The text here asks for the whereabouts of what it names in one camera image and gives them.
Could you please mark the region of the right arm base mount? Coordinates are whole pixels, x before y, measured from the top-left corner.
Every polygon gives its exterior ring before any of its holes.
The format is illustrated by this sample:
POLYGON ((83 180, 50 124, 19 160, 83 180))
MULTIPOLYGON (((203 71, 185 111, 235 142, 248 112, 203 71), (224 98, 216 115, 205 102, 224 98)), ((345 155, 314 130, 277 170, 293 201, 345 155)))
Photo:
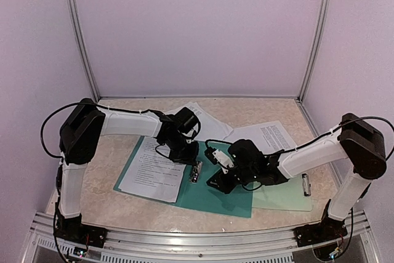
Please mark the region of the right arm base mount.
POLYGON ((318 223, 296 227, 293 233, 298 247, 344 238, 348 234, 344 220, 331 219, 327 211, 318 223))

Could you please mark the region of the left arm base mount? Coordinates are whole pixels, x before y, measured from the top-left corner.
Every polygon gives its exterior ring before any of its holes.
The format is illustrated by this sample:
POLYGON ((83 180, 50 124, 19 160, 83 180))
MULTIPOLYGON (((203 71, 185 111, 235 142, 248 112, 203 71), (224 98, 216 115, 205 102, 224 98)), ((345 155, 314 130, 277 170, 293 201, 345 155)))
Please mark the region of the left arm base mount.
POLYGON ((55 237, 80 245, 103 248, 108 230, 103 227, 83 224, 81 220, 81 214, 69 219, 59 215, 55 221, 55 237))

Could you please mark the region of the printed paper stack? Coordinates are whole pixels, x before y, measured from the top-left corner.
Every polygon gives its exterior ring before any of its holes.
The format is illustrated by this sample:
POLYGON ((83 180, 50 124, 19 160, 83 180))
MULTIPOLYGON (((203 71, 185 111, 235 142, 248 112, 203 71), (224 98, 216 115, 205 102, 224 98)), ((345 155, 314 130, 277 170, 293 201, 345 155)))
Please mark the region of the printed paper stack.
POLYGON ((188 102, 184 107, 189 108, 200 120, 201 130, 195 137, 197 141, 205 141, 207 139, 224 140, 233 132, 233 128, 228 124, 219 121, 210 115, 196 102, 188 102))

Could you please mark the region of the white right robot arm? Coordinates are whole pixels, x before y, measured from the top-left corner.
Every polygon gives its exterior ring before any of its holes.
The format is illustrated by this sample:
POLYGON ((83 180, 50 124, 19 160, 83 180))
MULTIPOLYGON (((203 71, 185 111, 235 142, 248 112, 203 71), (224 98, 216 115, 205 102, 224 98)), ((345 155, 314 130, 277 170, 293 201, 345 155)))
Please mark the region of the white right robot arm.
POLYGON ((261 186, 279 185, 310 169, 348 159, 353 167, 326 204, 323 221, 315 227, 315 236, 327 241, 338 232, 338 222, 345 220, 372 181, 385 174, 393 154, 386 152, 383 134, 368 124, 372 119, 373 116, 347 113, 338 125, 313 140, 271 154, 264 154, 249 139, 233 142, 225 152, 206 145, 206 158, 220 168, 206 183, 229 194, 238 185, 245 187, 254 182, 261 186))

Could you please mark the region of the metal folder clip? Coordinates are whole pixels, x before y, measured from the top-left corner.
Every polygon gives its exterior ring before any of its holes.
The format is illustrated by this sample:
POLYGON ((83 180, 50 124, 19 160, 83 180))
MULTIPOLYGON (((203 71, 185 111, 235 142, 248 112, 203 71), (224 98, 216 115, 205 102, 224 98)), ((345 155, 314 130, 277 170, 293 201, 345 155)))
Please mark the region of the metal folder clip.
POLYGON ((198 182, 202 167, 203 167, 202 161, 197 161, 195 164, 192 165, 189 180, 188 180, 190 183, 195 184, 198 182))

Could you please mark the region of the dark green folder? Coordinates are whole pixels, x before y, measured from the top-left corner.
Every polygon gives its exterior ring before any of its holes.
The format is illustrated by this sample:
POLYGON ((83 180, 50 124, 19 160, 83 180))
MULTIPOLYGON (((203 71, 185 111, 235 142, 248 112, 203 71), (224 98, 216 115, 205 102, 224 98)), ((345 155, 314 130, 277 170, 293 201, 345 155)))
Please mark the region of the dark green folder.
POLYGON ((213 165, 205 157, 205 148, 206 146, 204 142, 200 141, 197 160, 203 162, 203 167, 201 174, 199 175, 198 182, 192 184, 188 181, 191 166, 186 165, 177 201, 175 203, 157 202, 179 208, 250 218, 252 216, 251 192, 248 192, 241 187, 236 187, 231 193, 224 194, 217 189, 206 185, 208 178, 221 170, 221 168, 218 165, 213 165))

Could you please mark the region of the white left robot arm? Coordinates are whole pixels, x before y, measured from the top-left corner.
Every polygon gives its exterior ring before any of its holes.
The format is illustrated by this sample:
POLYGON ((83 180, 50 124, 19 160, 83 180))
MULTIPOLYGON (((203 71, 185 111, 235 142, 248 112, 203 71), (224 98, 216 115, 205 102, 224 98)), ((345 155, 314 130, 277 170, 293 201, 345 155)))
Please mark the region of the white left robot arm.
POLYGON ((188 107, 176 113, 160 110, 126 110, 106 107, 82 99, 70 105, 72 112, 60 128, 60 180, 58 211, 65 218, 64 234, 73 241, 86 236, 86 227, 75 218, 81 215, 84 175, 103 144, 109 140, 144 137, 169 150, 175 164, 194 165, 198 154, 196 136, 201 122, 188 107))

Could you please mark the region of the printed paper sheet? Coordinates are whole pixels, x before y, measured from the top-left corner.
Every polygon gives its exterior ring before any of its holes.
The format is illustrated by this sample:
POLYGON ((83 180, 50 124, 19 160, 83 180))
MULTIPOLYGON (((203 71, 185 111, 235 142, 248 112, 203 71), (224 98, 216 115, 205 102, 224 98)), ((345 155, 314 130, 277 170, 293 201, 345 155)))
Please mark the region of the printed paper sheet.
POLYGON ((169 149, 155 139, 140 137, 114 190, 165 203, 175 203, 185 170, 184 164, 167 159, 169 149))

